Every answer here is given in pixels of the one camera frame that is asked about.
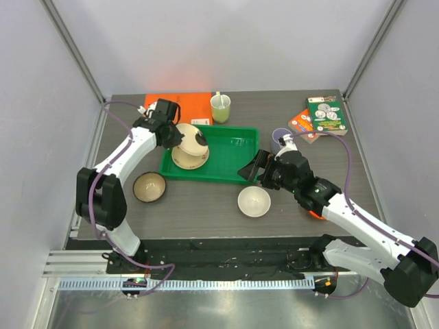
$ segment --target orange paper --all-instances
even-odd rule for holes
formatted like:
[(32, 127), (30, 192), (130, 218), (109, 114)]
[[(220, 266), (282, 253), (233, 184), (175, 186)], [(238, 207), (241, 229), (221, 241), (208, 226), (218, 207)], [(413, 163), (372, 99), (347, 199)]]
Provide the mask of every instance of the orange paper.
[(181, 107), (181, 123), (191, 125), (213, 124), (211, 111), (212, 93), (182, 93), (182, 94), (148, 94), (145, 98), (145, 108), (159, 98), (175, 101)]

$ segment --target wooden table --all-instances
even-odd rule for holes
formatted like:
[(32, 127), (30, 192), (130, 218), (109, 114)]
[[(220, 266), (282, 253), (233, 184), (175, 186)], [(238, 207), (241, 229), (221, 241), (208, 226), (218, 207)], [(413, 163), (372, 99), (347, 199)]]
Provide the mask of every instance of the wooden table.
[[(287, 122), (305, 108), (307, 97), (337, 95), (338, 90), (263, 91), (227, 93), (232, 101), (227, 125), (256, 127), (260, 133), (260, 148), (270, 150), (274, 129), (287, 127)], [(117, 95), (143, 104), (145, 95)], [(129, 106), (112, 105), (110, 109), (131, 124), (138, 112)], [(109, 118), (105, 124), (97, 155), (97, 163), (105, 159), (126, 137), (126, 131)], [(352, 131), (345, 136), (353, 155), (351, 198), (362, 208), (378, 217), (372, 191), (366, 177)], [(347, 156), (334, 138), (320, 137), (312, 145), (298, 137), (295, 142), (309, 159), (314, 174), (343, 187)], [(158, 171), (163, 149), (156, 148), (139, 163), (127, 179), (124, 191), (128, 204), (127, 220), (141, 239), (268, 237), (349, 235), (338, 226), (314, 219), (304, 211), (287, 191), (268, 191), (271, 209), (258, 219), (241, 214), (237, 196), (243, 186), (210, 182), (167, 180), (166, 195), (153, 204), (138, 201), (132, 193), (134, 180), (146, 171)], [(79, 239), (94, 239), (90, 225), (82, 221)]]

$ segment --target green tray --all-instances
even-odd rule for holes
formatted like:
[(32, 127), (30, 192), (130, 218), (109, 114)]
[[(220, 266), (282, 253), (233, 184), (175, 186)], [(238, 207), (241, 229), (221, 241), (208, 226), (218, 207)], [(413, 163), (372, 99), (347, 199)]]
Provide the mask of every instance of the green tray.
[(177, 167), (171, 158), (171, 150), (165, 151), (160, 174), (175, 180), (197, 180), (250, 184), (237, 174), (259, 150), (259, 131), (256, 128), (197, 125), (209, 145), (209, 159), (194, 170)]

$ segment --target white wall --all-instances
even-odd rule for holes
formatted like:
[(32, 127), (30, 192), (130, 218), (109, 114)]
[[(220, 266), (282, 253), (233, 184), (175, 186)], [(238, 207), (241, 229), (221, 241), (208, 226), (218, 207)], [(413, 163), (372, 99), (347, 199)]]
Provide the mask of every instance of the white wall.
[[(438, 12), (438, 1), (408, 1), (351, 97), (388, 223), (437, 246)], [(439, 283), (432, 292), (439, 293)], [(425, 301), (438, 326), (439, 301)]]
[(39, 1), (0, 2), (2, 328), (29, 328), (50, 249), (60, 249), (97, 100)]
[(54, 0), (106, 95), (344, 90), (391, 0)]

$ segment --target book cover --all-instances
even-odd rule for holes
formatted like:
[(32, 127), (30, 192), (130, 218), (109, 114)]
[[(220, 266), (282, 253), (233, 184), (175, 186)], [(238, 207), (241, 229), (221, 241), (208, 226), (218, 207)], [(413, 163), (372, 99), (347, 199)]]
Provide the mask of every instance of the book cover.
[(336, 96), (310, 97), (307, 105), (315, 130), (341, 136), (348, 132), (346, 119)]
[[(309, 110), (306, 108), (301, 113), (297, 114), (293, 119), (288, 122), (288, 127), (293, 129), (295, 132), (310, 132), (314, 130), (312, 125), (311, 117), (309, 115)], [(300, 135), (309, 144), (314, 142), (319, 135), (317, 134), (303, 134)]]
[(211, 97), (212, 93), (147, 94), (143, 107), (148, 108), (159, 98), (175, 101), (181, 107), (181, 123), (212, 125)]

